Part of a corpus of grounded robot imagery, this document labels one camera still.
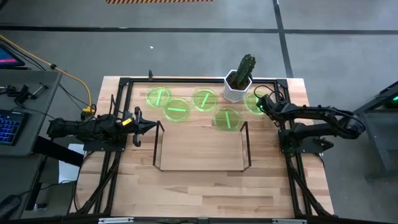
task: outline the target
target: concrete floor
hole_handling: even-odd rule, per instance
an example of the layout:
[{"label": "concrete floor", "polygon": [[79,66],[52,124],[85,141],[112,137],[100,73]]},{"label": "concrete floor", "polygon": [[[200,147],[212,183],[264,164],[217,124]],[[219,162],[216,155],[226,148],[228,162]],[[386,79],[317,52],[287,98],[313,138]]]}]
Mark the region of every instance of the concrete floor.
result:
[{"label": "concrete floor", "polygon": [[[395,0],[279,0],[286,29],[398,29]],[[107,5],[99,0],[13,0],[0,12],[2,24],[275,29],[272,0]],[[105,75],[223,76],[246,53],[257,57],[255,77],[286,77],[277,34],[86,33],[2,31],[32,53],[84,80],[96,102]],[[286,35],[294,77],[304,78],[311,105],[354,110],[397,81],[396,35]],[[85,89],[63,78],[81,99]],[[58,91],[49,114],[78,119],[79,109]],[[44,125],[45,134],[48,123]],[[368,183],[377,160],[364,134],[334,139],[325,153],[326,176],[340,217],[398,222],[398,180]],[[41,214],[66,212],[66,186],[47,195]]]}]

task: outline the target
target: black floor line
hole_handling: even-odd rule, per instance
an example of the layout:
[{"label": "black floor line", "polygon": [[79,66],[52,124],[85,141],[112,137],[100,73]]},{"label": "black floor line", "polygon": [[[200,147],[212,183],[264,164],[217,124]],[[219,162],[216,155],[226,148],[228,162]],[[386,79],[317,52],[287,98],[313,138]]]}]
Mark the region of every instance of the black floor line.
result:
[{"label": "black floor line", "polygon": [[74,26],[25,26],[0,25],[0,30],[48,31],[48,32],[176,32],[176,33],[243,33],[276,34],[278,29],[245,28],[135,28],[135,27],[74,27]]},{"label": "black floor line", "polygon": [[323,34],[323,35],[398,35],[398,30],[319,30],[284,29],[285,34]]},{"label": "black floor line", "polygon": [[280,47],[282,50],[282,57],[284,59],[284,64],[285,64],[286,77],[293,78],[293,70],[292,70],[292,65],[290,63],[289,51],[287,50],[286,37],[283,32],[284,25],[282,23],[282,16],[280,14],[278,0],[272,0],[272,2],[274,3],[275,18],[276,18],[276,24],[278,27],[278,31],[279,31],[279,41],[280,41]]}]

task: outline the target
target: petri dish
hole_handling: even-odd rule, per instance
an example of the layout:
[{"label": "petri dish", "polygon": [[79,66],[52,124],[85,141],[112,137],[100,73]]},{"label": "petri dish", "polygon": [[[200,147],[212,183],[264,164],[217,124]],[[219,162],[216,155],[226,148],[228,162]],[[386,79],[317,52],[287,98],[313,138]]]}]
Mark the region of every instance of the petri dish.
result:
[{"label": "petri dish", "polygon": [[[264,96],[265,93],[258,93],[256,92],[258,96]],[[244,97],[244,106],[248,111],[254,115],[263,115],[264,113],[256,106],[257,102],[259,101],[259,98],[255,96],[254,93],[249,93]]]},{"label": "petri dish", "polygon": [[180,122],[189,115],[189,105],[183,99],[172,99],[163,108],[163,114],[169,121]]},{"label": "petri dish", "polygon": [[192,95],[192,103],[196,110],[209,112],[216,108],[217,95],[211,90],[197,90]]},{"label": "petri dish", "polygon": [[168,88],[164,86],[158,86],[152,88],[147,93],[147,105],[151,108],[161,108],[164,107],[171,97],[171,92]]},{"label": "petri dish", "polygon": [[221,108],[215,114],[215,124],[222,131],[236,131],[240,128],[241,115],[233,108]]}]

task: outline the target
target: yellow warning stripe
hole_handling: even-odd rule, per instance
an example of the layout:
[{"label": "yellow warning stripe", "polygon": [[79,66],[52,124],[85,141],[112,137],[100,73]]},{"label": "yellow warning stripe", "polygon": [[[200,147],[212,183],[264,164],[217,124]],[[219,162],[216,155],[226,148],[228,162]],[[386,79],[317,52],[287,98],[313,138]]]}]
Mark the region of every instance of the yellow warning stripe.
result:
[{"label": "yellow warning stripe", "polygon": [[106,0],[108,4],[129,4],[129,3],[169,3],[169,2],[210,2],[213,0]]}]

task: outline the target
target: gray desk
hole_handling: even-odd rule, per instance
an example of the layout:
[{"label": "gray desk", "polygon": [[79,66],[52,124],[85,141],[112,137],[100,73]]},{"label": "gray desk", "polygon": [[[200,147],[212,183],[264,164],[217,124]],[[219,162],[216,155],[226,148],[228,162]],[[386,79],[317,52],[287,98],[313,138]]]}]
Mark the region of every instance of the gray desk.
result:
[{"label": "gray desk", "polygon": [[[47,113],[50,108],[60,79],[61,75],[56,72],[0,70],[1,86],[14,85],[19,90],[25,84],[29,87],[30,92],[33,92],[38,89],[39,82],[48,85],[50,88],[43,91],[36,100],[27,100],[24,103],[27,108],[44,113]],[[0,108],[9,110],[16,107],[13,100],[6,95],[0,95]],[[30,116],[17,144],[15,146],[0,145],[0,201],[8,195],[30,190],[38,178],[39,167],[44,159],[43,155],[30,152],[40,132],[45,115],[34,111],[26,112],[30,113]],[[29,197],[29,194],[23,196],[21,206],[11,218],[21,217]]]},{"label": "gray desk", "polygon": [[[49,87],[39,93],[36,100],[26,100],[23,105],[28,109],[33,109],[47,113],[49,111],[52,99],[58,84],[61,80],[61,74],[57,72],[25,71],[25,70],[0,70],[0,86],[12,85],[19,91],[23,85],[29,87],[29,92],[33,93],[43,83]],[[11,110],[17,105],[14,98],[0,95],[0,109]],[[32,152],[34,143],[42,128],[45,115],[23,109],[15,109],[29,113],[27,122],[22,130],[17,144],[15,146],[0,145],[0,156],[27,156]]]}]

